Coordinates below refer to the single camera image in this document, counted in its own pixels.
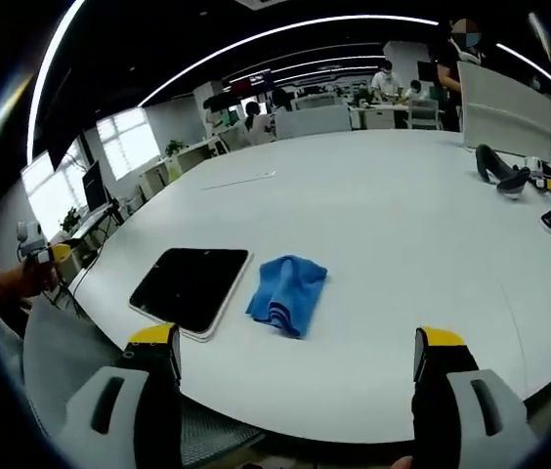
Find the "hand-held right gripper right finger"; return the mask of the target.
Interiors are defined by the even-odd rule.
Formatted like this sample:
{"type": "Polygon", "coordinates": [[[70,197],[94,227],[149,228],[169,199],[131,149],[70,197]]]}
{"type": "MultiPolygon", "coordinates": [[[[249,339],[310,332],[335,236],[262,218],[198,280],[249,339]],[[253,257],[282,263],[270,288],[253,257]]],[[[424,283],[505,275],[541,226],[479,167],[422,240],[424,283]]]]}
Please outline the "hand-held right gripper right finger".
{"type": "Polygon", "coordinates": [[[516,468],[535,449],[524,402],[459,335],[416,329],[413,383],[414,468],[516,468]]]}

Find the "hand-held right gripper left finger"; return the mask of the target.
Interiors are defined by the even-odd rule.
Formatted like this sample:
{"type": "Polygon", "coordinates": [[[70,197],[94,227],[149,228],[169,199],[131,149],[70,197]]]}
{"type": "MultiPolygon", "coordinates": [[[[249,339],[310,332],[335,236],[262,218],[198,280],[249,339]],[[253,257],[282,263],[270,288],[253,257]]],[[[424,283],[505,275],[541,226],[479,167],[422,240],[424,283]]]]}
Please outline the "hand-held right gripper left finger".
{"type": "Polygon", "coordinates": [[[68,401],[57,436],[73,468],[181,468],[180,328],[135,333],[68,401]]]}

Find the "person's left hand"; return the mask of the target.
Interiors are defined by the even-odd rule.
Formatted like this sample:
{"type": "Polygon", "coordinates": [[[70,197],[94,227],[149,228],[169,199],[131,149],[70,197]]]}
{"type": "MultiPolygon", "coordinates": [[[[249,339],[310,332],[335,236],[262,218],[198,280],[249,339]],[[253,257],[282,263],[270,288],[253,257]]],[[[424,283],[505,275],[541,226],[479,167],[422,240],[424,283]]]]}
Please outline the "person's left hand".
{"type": "Polygon", "coordinates": [[[53,291],[59,283],[59,274],[54,264],[24,264],[21,267],[20,295],[23,298],[53,291]]]}

